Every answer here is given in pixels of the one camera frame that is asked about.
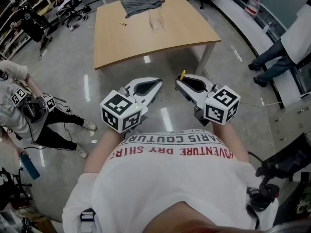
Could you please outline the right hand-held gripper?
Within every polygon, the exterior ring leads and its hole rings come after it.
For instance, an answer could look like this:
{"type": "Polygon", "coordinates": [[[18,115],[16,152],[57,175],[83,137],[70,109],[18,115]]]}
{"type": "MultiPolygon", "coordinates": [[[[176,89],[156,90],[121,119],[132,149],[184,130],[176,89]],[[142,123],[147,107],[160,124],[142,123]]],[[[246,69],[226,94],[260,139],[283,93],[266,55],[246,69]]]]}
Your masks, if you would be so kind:
{"type": "Polygon", "coordinates": [[[203,125],[209,122],[225,125],[237,113],[241,97],[228,86],[213,84],[208,78],[182,74],[175,79],[175,88],[194,104],[194,116],[203,125]]]}

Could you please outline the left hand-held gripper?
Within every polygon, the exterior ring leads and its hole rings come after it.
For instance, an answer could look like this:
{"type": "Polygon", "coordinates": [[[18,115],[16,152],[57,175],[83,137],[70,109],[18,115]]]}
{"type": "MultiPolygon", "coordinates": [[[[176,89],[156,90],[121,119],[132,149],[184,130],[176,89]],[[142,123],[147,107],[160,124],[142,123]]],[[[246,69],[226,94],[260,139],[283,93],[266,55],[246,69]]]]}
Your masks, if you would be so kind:
{"type": "Polygon", "coordinates": [[[112,90],[100,103],[102,121],[118,133],[137,126],[162,86],[160,78],[146,77],[112,90]]]}

